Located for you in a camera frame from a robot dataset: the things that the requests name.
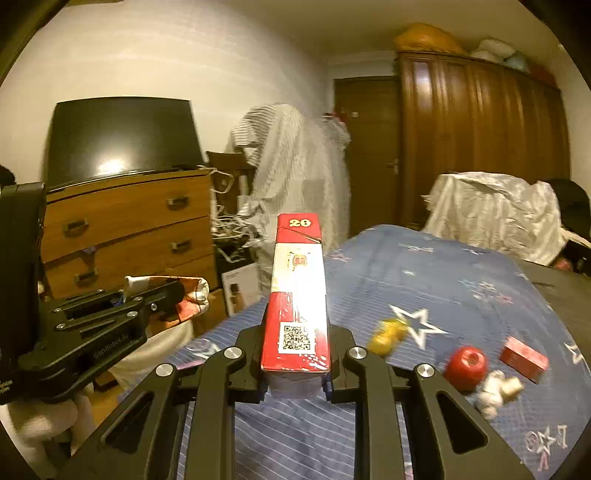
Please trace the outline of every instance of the metal screw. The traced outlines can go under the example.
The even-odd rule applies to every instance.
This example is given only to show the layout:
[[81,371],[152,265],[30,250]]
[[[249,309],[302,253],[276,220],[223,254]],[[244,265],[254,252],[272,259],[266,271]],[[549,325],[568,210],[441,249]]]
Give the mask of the metal screw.
[[435,369],[429,364],[421,364],[417,367],[417,373],[424,378],[432,377]]
[[367,350],[362,346],[354,346],[353,348],[349,349],[349,356],[356,358],[357,360],[361,360],[367,356]]
[[156,375],[159,377],[167,377],[174,371],[174,367],[171,364],[160,364],[156,367]]
[[238,358],[239,356],[242,355],[242,350],[240,350],[237,346],[231,346],[229,348],[226,348],[226,350],[223,353],[223,356],[225,356],[226,358]]

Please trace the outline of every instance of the bed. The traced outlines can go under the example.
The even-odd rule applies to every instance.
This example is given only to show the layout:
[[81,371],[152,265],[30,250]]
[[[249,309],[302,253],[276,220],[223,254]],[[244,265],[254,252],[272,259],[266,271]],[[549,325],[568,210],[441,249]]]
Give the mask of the bed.
[[[490,369],[519,376],[525,391],[503,406],[491,425],[537,480],[555,473],[591,418],[591,374],[552,307],[509,257],[380,225],[348,240],[324,264],[330,321],[350,329],[358,344],[367,343],[380,319],[401,314],[409,322],[411,334],[389,363],[412,368],[429,362],[442,371],[459,345],[470,344],[487,354]],[[205,337],[221,348],[232,345],[240,330],[260,323],[265,305],[262,300],[226,319]],[[508,336],[549,358],[539,384],[498,360]],[[168,360],[177,366],[194,360],[188,347]],[[191,409],[179,479],[190,419]],[[401,436],[412,478],[403,423]],[[308,400],[267,394],[259,405],[236,405],[236,477],[350,479],[354,438],[353,404],[331,405],[321,392]]]

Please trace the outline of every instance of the drawer handle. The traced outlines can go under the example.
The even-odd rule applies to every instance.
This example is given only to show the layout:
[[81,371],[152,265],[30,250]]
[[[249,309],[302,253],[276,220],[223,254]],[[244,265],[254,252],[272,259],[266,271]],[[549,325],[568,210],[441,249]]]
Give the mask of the drawer handle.
[[186,252],[191,248],[191,240],[185,240],[183,242],[173,242],[170,244],[170,248],[173,250],[173,253],[180,254]]
[[98,277],[98,275],[99,275],[99,271],[95,268],[93,268],[92,270],[90,270],[88,272],[77,273],[76,275],[74,275],[74,283],[76,285],[82,285],[84,283],[89,283],[89,282],[93,281],[96,277]]
[[80,235],[89,227],[88,218],[81,220],[74,220],[73,222],[64,225],[64,234],[66,236]]
[[166,205],[168,205],[168,208],[170,209],[185,208],[188,204],[189,197],[186,195],[166,200]]

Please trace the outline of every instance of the red apple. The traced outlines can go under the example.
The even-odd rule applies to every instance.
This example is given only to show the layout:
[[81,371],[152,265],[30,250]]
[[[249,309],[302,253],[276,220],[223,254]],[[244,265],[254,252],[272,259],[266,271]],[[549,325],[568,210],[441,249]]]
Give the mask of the red apple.
[[472,392],[487,372],[488,360],[482,350],[466,345],[452,355],[443,376],[460,392]]

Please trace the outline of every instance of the red cardboard box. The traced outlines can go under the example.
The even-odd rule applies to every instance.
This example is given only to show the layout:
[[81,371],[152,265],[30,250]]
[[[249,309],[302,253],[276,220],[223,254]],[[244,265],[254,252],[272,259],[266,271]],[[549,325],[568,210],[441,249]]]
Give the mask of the red cardboard box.
[[282,213],[261,357],[274,395],[300,396],[320,385],[330,368],[327,330],[318,217]]
[[548,359],[544,355],[514,337],[509,337],[505,342],[500,359],[535,383],[548,368]]

